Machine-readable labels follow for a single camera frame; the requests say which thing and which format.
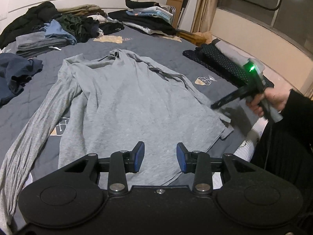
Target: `shirt sleeve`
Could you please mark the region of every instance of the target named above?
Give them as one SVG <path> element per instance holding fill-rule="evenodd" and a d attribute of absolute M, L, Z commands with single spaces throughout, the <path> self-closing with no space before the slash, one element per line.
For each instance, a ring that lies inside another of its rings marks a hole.
<path fill-rule="evenodd" d="M 304 141 L 313 145 L 313 101 L 291 90 L 282 115 Z"/>

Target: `screw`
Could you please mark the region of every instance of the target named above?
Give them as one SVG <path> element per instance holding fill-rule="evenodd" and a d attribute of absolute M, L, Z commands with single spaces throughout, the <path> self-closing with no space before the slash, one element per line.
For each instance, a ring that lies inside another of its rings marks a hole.
<path fill-rule="evenodd" d="M 158 194 L 164 194 L 164 193 L 165 193 L 165 190 L 164 190 L 164 189 L 158 189 L 156 192 L 157 192 Z"/>
<path fill-rule="evenodd" d="M 195 186 L 195 188 L 197 189 L 197 191 L 206 192 L 211 189 L 211 186 L 207 183 L 199 183 Z"/>
<path fill-rule="evenodd" d="M 115 192 L 122 191 L 125 186 L 122 183 L 113 183 L 110 185 L 110 189 Z"/>

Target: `light blue cloth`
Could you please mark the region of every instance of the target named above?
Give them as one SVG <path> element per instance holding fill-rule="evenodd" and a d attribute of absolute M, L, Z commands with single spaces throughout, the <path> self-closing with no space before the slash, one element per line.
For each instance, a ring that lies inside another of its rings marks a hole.
<path fill-rule="evenodd" d="M 40 29 L 40 31 L 45 31 L 46 38 L 61 38 L 66 39 L 71 43 L 71 45 L 75 45 L 77 43 L 76 38 L 70 33 L 63 30 L 60 23 L 56 20 L 52 20 L 51 23 L 45 23 L 45 26 Z"/>
<path fill-rule="evenodd" d="M 138 17 L 159 17 L 164 19 L 167 23 L 171 21 L 171 17 L 163 13 L 162 11 L 151 11 L 151 12 L 142 12 L 142 11 L 126 11 L 126 13 L 130 16 L 138 16 Z"/>

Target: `gray bedspread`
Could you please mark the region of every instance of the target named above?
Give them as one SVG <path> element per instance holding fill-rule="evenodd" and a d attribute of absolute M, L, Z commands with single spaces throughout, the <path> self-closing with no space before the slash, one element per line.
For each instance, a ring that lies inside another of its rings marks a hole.
<path fill-rule="evenodd" d="M 202 65 L 184 57 L 182 55 L 184 50 L 195 48 L 193 44 L 185 40 L 178 42 L 157 38 L 142 34 L 127 26 L 121 32 L 113 35 L 122 36 L 123 43 L 94 42 L 91 39 L 87 43 L 67 46 L 62 48 L 61 51 L 51 51 L 37 56 L 37 59 L 43 61 L 42 72 L 36 74 L 26 84 L 24 92 L 0 109 L 0 163 L 2 163 L 7 150 L 22 128 L 45 99 L 51 86 L 56 82 L 63 59 L 77 54 L 83 53 L 86 59 L 93 60 L 107 56 L 111 50 L 116 48 L 133 51 L 140 56 L 150 57 L 171 70 L 184 74 L 201 93 L 212 101 L 216 101 L 236 89 L 231 83 Z M 196 80 L 205 84 L 195 84 Z M 257 117 L 245 106 L 244 100 L 235 100 L 229 103 L 223 107 L 223 111 L 232 119 L 231 125 L 234 127 L 234 131 L 226 139 L 219 139 L 212 146 L 209 150 L 212 157 L 221 157 L 223 153 L 234 153 L 257 121 Z M 54 135 L 47 140 L 33 165 L 31 172 L 33 180 L 37 180 L 57 169 L 60 138 L 69 119 L 69 112 L 66 112 L 56 126 Z M 193 174 L 181 174 L 172 184 L 191 185 L 192 179 Z M 24 221 L 17 210 L 12 229 L 19 229 L 23 225 Z"/>

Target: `black cord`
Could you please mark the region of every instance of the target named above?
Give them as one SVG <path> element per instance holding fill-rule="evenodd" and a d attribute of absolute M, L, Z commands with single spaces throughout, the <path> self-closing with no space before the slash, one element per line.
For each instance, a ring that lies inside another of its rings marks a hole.
<path fill-rule="evenodd" d="M 247 2 L 247 3 L 250 3 L 250 4 L 253 4 L 253 5 L 255 5 L 255 6 L 258 6 L 258 7 L 260 7 L 260 8 L 265 9 L 265 10 L 268 10 L 268 11 L 276 11 L 276 10 L 278 10 L 279 7 L 281 6 L 281 3 L 282 3 L 283 0 L 279 0 L 279 3 L 278 3 L 278 5 L 277 5 L 275 8 L 268 8 L 268 7 L 259 5 L 258 3 L 251 2 L 251 1 L 249 1 L 249 0 L 241 0 L 241 1 L 244 1 L 244 2 Z"/>
<path fill-rule="evenodd" d="M 270 153 L 270 147 L 271 147 L 271 137 L 272 137 L 272 128 L 273 125 L 270 124 L 270 134 L 269 134 L 269 139 L 267 141 L 267 154 L 266 154 L 266 159 L 265 159 L 265 164 L 264 164 L 264 169 L 266 170 L 266 165 L 267 165 L 267 159 L 269 157 L 269 153 Z"/>

